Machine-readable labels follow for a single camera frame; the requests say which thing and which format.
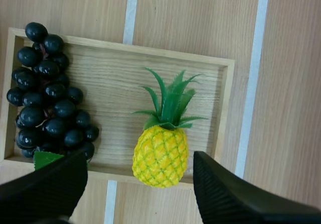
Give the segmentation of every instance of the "pineapple crown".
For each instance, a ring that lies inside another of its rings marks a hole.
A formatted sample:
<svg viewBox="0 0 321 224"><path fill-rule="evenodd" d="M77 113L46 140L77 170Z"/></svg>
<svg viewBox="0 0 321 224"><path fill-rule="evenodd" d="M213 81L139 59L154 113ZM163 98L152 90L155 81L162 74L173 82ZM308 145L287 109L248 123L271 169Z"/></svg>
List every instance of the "pineapple crown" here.
<svg viewBox="0 0 321 224"><path fill-rule="evenodd" d="M150 115L149 119L145 122L144 130L154 126L160 126L167 130L191 128L193 124L188 122L206 119L197 116L182 117L187 109L187 105L196 93L194 89L185 90L185 88L190 82L196 82L193 79L201 74L183 81L185 71L182 71L174 78L173 82L166 87L164 81L156 72L149 68L145 68L145 70L152 73L158 81L162 93L162 103L159 105L158 96L154 90L150 87L142 86L142 88L146 89L151 95L155 107L155 110L141 110L134 112L134 114Z"/></svg>

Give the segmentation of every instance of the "pineapple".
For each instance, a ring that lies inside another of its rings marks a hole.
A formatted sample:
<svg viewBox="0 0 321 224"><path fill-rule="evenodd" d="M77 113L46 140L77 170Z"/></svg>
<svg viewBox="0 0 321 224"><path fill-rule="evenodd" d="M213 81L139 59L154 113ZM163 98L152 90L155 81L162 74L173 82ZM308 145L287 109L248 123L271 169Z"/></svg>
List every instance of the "pineapple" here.
<svg viewBox="0 0 321 224"><path fill-rule="evenodd" d="M144 184L166 188L177 185L187 169L189 147L183 128L191 128L189 121L205 119L202 117L182 117L186 107L195 94L194 89L185 90L193 82L195 75L183 81L182 71L165 87L164 81L153 70L146 68L157 79L162 103L150 87L146 89L152 98L155 110L141 110L134 114L147 114L144 132L139 137L134 150L132 170L134 176Z"/></svg>

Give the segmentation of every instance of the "green leaf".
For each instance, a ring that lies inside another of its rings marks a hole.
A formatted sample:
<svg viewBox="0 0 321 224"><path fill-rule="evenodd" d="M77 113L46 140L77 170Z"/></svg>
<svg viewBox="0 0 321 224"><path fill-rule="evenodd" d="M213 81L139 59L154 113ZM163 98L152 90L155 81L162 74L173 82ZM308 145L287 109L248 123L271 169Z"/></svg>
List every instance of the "green leaf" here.
<svg viewBox="0 0 321 224"><path fill-rule="evenodd" d="M140 110L132 113L133 115L153 115L157 117L157 113L154 110Z"/></svg>
<svg viewBox="0 0 321 224"><path fill-rule="evenodd" d="M144 69L146 69L147 71L152 73L154 75L154 77L156 78L156 80L158 81L158 84L159 84L159 87L160 87L161 93L162 93L162 109L163 109L164 103L165 103L165 99L166 99L166 95L167 95L167 89L165 87L165 83L162 80L162 78L157 73L155 73L153 70L151 70L151 69L149 69L147 67L145 67Z"/></svg>
<svg viewBox="0 0 321 224"><path fill-rule="evenodd" d="M168 86L168 91L171 91L173 87L175 87L177 84L181 83L183 81L183 76L184 76L185 70L177 74L177 76L174 78L173 82L171 83L170 86Z"/></svg>
<svg viewBox="0 0 321 224"><path fill-rule="evenodd" d="M194 120L207 120L207 118L199 117L199 116L183 117L180 120L180 125L189 121L194 121Z"/></svg>
<svg viewBox="0 0 321 224"><path fill-rule="evenodd" d="M35 170L39 170L40 168L49 165L56 160L64 157L63 155L54 154L51 152L39 152L36 151L34 155L35 159Z"/></svg>
<svg viewBox="0 0 321 224"><path fill-rule="evenodd" d="M157 94L150 87L142 86L142 88L146 89L149 92L149 94L150 94L150 96L152 98L152 101L154 103L156 113L159 114L159 103L158 103Z"/></svg>
<svg viewBox="0 0 321 224"><path fill-rule="evenodd" d="M160 122L159 122L158 118L151 115L149 117L149 119L145 122L144 130L147 130L147 129L150 129L151 127L159 126L159 125L160 125Z"/></svg>
<svg viewBox="0 0 321 224"><path fill-rule="evenodd" d="M177 128L190 129L192 126L193 126L193 124L182 124L182 125L178 125Z"/></svg>

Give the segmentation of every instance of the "grape bunch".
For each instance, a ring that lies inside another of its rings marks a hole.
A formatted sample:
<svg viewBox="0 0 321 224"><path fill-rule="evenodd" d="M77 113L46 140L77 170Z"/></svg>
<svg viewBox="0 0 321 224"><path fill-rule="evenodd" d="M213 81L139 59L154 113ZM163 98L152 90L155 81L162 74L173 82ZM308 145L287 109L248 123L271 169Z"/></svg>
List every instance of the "grape bunch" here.
<svg viewBox="0 0 321 224"><path fill-rule="evenodd" d="M95 152L92 142L98 138L99 129L90 123L87 111L76 108L83 92L69 86L64 41L48 34L39 23L27 24L25 31L34 43L18 51L23 66L13 71L17 87L7 93L11 104L24 106L16 118L20 129L16 145L27 158L35 151L69 155L81 149L87 160L91 159Z"/></svg>

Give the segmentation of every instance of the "grape leaf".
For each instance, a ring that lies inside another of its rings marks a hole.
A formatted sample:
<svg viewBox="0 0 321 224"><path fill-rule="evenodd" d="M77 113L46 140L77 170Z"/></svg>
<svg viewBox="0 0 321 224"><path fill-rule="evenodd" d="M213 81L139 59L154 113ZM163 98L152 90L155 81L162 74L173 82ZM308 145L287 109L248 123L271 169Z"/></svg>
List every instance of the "grape leaf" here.
<svg viewBox="0 0 321 224"><path fill-rule="evenodd" d="M51 152L36 151L34 155L35 170L39 170L46 165L49 165L56 160L64 157L63 155L54 154Z"/></svg>

